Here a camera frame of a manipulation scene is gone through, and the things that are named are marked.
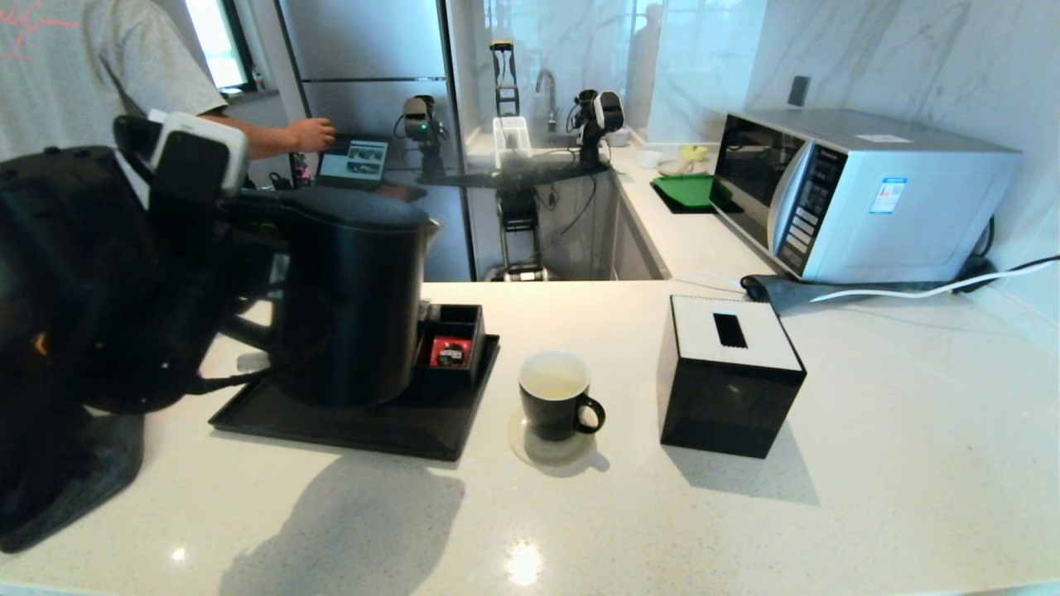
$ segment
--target power cord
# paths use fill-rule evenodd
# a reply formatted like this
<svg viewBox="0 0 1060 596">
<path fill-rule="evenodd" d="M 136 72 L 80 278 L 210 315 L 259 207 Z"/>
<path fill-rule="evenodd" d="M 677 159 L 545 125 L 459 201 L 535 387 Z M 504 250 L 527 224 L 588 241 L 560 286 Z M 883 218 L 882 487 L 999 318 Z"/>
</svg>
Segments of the power cord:
<svg viewBox="0 0 1060 596">
<path fill-rule="evenodd" d="M 732 287 L 739 290 L 740 292 L 744 291 L 743 285 L 741 285 L 739 281 L 737 281 L 735 279 L 729 279 L 729 278 L 727 278 L 725 276 L 720 276 L 720 275 L 716 274 L 714 271 L 711 271 L 711 270 L 708 270 L 708 269 L 696 269 L 694 271 L 688 271 L 688 273 L 689 274 L 704 274 L 704 275 L 708 275 L 708 276 L 717 279 L 718 281 L 721 281 L 721 282 L 727 283 L 728 285 L 731 285 Z M 701 284 L 695 283 L 695 282 L 693 282 L 691 280 L 675 279 L 675 281 L 679 281 L 679 282 L 684 282 L 684 283 L 692 283 L 692 284 L 695 284 L 695 285 L 701 285 Z"/>
<path fill-rule="evenodd" d="M 393 127 L 393 137 L 394 137 L 395 139 L 407 139 L 407 138 L 408 138 L 408 137 L 405 137 L 405 136 L 403 136 L 403 135 L 399 135 L 399 134 L 398 134 L 398 125 L 399 125 L 399 124 L 401 124 L 401 121 L 402 121 L 402 120 L 405 120 L 405 115 L 404 115 L 404 113 L 403 113 L 403 115 L 401 115 L 401 116 L 399 116 L 399 117 L 398 117 L 398 120 L 395 120 L 395 121 L 394 121 L 394 127 Z"/>
<path fill-rule="evenodd" d="M 535 261 L 535 260 L 544 257 L 546 252 L 548 252 L 553 246 L 555 246 L 555 244 L 558 242 L 560 242 L 560 240 L 567 232 L 569 232 L 570 229 L 573 228 L 575 225 L 578 224 L 579 221 L 581 221 L 582 215 L 585 214 L 585 212 L 589 208 L 589 205 L 593 205 L 594 199 L 596 199 L 596 192 L 597 192 L 596 174 L 591 174 L 589 176 L 589 179 L 593 180 L 593 192 L 589 194 L 589 198 L 588 198 L 588 200 L 585 201 L 585 205 L 582 207 L 582 210 L 578 212 L 578 215 L 576 215 L 575 218 L 569 224 L 567 224 L 567 227 L 563 228 L 563 230 L 559 234 L 556 234 L 554 238 L 552 238 L 552 240 L 548 244 L 546 244 L 544 248 L 542 248 L 541 250 L 534 252 L 533 257 L 530 257 L 529 259 L 525 259 L 523 261 L 511 263 L 507 267 L 505 267 L 504 269 L 501 269 L 500 271 L 498 271 L 497 275 L 494 276 L 494 278 L 493 278 L 494 280 L 504 279 L 505 275 L 507 275 L 508 273 L 510 273 L 515 267 L 518 267 L 519 265 L 526 265 L 528 263 L 532 263 L 533 261 Z"/>
<path fill-rule="evenodd" d="M 537 199 L 537 205 L 541 205 L 549 211 L 555 211 L 555 206 L 560 204 L 560 193 L 555 191 L 554 185 L 549 185 L 551 191 L 548 193 L 548 199 L 542 199 L 541 192 L 535 188 L 533 190 L 534 198 Z"/>
<path fill-rule="evenodd" d="M 570 163 L 564 165 L 564 168 L 565 169 L 569 169 L 569 168 L 572 168 L 573 165 L 576 165 L 578 163 L 578 152 L 575 151 L 575 150 L 572 150 L 572 148 L 570 148 L 570 147 L 560 148 L 560 150 L 552 150 L 552 151 L 546 151 L 546 152 L 540 153 L 537 155 L 541 156 L 541 155 L 549 155 L 549 154 L 553 154 L 553 153 L 564 153 L 564 152 L 570 154 Z"/>
<path fill-rule="evenodd" d="M 973 252 L 972 255 L 974 255 L 975 257 L 980 257 L 982 258 L 982 257 L 986 257 L 987 253 L 990 252 L 990 249 L 993 247 L 993 232 L 994 232 L 993 228 L 994 228 L 994 222 L 993 222 L 993 215 L 991 215 L 990 216 L 990 224 L 987 226 L 987 231 L 986 231 L 986 234 L 987 234 L 987 244 L 986 244 L 986 246 L 983 247 L 983 250 L 980 250 L 978 252 Z"/>
<path fill-rule="evenodd" d="M 570 118 L 575 116 L 576 109 L 578 109 L 578 102 L 575 102 L 575 105 L 570 106 L 570 111 L 567 112 L 567 133 L 575 132 L 573 122 L 571 122 Z"/>
<path fill-rule="evenodd" d="M 745 291 L 743 288 L 734 290 L 731 287 L 719 287 L 717 285 L 710 285 L 708 283 L 700 283 L 697 281 L 692 281 L 690 279 L 674 278 L 673 281 L 676 281 L 677 283 L 687 283 L 689 285 L 697 285 L 700 287 L 706 287 L 706 288 L 709 288 L 709 290 L 717 290 L 719 292 L 731 292 L 734 294 L 744 294 L 745 293 Z"/>
<path fill-rule="evenodd" d="M 1046 257 L 1044 259 L 1038 259 L 1036 261 L 1030 261 L 1029 263 L 1024 263 L 1022 265 L 1017 265 L 1007 271 L 987 274 L 978 277 L 973 277 L 971 279 L 966 279 L 962 281 L 957 281 L 941 287 L 936 287 L 935 290 L 929 290 L 928 292 L 891 292 L 889 290 L 845 290 L 843 292 L 833 292 L 832 294 L 826 294 L 824 296 L 818 296 L 811 302 L 824 302 L 825 300 L 832 300 L 835 298 L 844 298 L 847 296 L 890 296 L 894 298 L 929 298 L 931 296 L 936 296 L 951 290 L 957 290 L 959 287 L 965 287 L 967 285 L 974 285 L 976 283 L 982 283 L 984 281 L 991 281 L 995 279 L 1006 278 L 1006 277 L 1017 277 L 1027 274 L 1032 274 L 1035 271 L 1044 269 L 1054 261 L 1060 261 L 1060 255 L 1055 255 L 1053 257 Z"/>
</svg>

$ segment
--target white cable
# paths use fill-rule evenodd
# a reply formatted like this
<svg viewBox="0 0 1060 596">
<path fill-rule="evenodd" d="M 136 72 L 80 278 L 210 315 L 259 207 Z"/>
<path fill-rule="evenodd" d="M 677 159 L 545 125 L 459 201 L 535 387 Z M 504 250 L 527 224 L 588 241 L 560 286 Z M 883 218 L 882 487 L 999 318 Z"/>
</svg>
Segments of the white cable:
<svg viewBox="0 0 1060 596">
<path fill-rule="evenodd" d="M 673 278 L 673 280 L 676 281 L 676 282 L 678 282 L 678 283 L 687 283 L 689 285 L 696 285 L 696 286 L 700 286 L 700 287 L 707 287 L 707 288 L 710 288 L 710 290 L 717 290 L 718 292 L 732 292 L 732 293 L 736 293 L 736 294 L 743 294 L 744 293 L 743 288 L 732 290 L 730 287 L 720 287 L 720 286 L 717 286 L 717 285 L 707 285 L 706 283 L 700 283 L 697 281 L 692 281 L 692 280 L 688 280 L 688 279 L 679 279 L 679 278 Z"/>
<path fill-rule="evenodd" d="M 1015 277 L 1026 274 L 1032 274 L 1037 270 L 1043 269 L 1056 261 L 1049 261 L 1047 263 L 1040 263 L 1034 267 L 1027 267 L 1026 269 L 1017 269 L 1014 271 L 1001 271 L 996 274 L 987 274 L 978 277 L 973 277 L 972 279 L 966 279 L 965 281 L 958 281 L 951 283 L 949 285 L 943 285 L 941 287 L 936 287 L 935 290 L 929 290 L 928 292 L 890 292 L 887 290 L 845 290 L 843 292 L 834 292 L 832 294 L 826 294 L 824 296 L 818 296 L 811 302 L 824 302 L 825 300 L 831 300 L 833 298 L 843 298 L 845 296 L 893 296 L 895 298 L 928 298 L 930 296 L 936 296 L 951 290 L 957 290 L 958 287 L 965 287 L 966 285 L 973 285 L 979 283 L 980 281 L 990 281 L 992 279 L 1001 279 L 1004 277 Z"/>
<path fill-rule="evenodd" d="M 720 276 L 720 275 L 718 275 L 718 274 L 716 274 L 713 271 L 708 271 L 707 269 L 696 269 L 694 271 L 688 271 L 688 273 L 689 274 L 707 274 L 708 276 L 710 276 L 710 277 L 712 277 L 712 278 L 714 278 L 714 279 L 717 279 L 719 281 L 724 281 L 725 283 L 727 283 L 727 284 L 729 284 L 729 285 L 731 285 L 734 287 L 739 287 L 740 292 L 743 292 L 743 286 L 740 285 L 739 281 L 729 279 L 727 277 Z"/>
</svg>

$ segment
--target faucet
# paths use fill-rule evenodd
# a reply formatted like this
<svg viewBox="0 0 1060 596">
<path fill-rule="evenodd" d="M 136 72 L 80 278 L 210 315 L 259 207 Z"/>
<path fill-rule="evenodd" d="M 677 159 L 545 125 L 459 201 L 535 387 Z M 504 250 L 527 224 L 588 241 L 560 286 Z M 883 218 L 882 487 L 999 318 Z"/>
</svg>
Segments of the faucet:
<svg viewBox="0 0 1060 596">
<path fill-rule="evenodd" d="M 541 93 L 541 82 L 543 78 L 548 77 L 548 132 L 555 133 L 555 119 L 559 115 L 559 110 L 555 107 L 555 75 L 552 74 L 551 70 L 547 68 L 541 69 L 537 73 L 537 86 L 534 87 L 534 91 Z"/>
</svg>

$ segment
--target white quartz countertop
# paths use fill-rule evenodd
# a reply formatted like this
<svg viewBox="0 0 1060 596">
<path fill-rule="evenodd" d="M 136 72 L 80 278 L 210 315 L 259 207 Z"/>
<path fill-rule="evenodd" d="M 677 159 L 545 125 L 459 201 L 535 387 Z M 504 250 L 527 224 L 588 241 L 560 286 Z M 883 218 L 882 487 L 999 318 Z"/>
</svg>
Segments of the white quartz countertop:
<svg viewBox="0 0 1060 596">
<path fill-rule="evenodd" d="M 633 152 L 615 166 L 675 278 L 768 271 L 714 216 L 671 215 Z M 957 297 L 801 306 L 783 322 L 808 376 L 770 456 L 665 448 L 668 298 L 739 298 L 677 279 L 427 284 L 434 301 L 482 304 L 501 337 L 459 462 L 216 432 L 207 420 L 235 390 L 189 397 L 148 417 L 131 487 L 0 556 L 0 594 L 922 594 L 1060 579 L 1055 356 Z M 508 445 L 518 366 L 547 348 L 587 362 L 607 410 L 595 452 L 560 470 Z M 234 372 L 244 351 L 218 339 L 204 372 Z"/>
</svg>

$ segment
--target gray t-shirt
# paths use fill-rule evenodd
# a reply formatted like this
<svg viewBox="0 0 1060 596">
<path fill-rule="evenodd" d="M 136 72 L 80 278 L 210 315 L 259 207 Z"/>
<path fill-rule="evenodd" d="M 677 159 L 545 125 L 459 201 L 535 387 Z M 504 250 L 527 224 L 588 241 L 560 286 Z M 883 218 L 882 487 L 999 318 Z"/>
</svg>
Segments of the gray t-shirt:
<svg viewBox="0 0 1060 596">
<path fill-rule="evenodd" d="M 151 0 L 48 0 L 0 7 L 0 161 L 114 144 L 126 98 L 143 112 L 224 107 Z"/>
</svg>

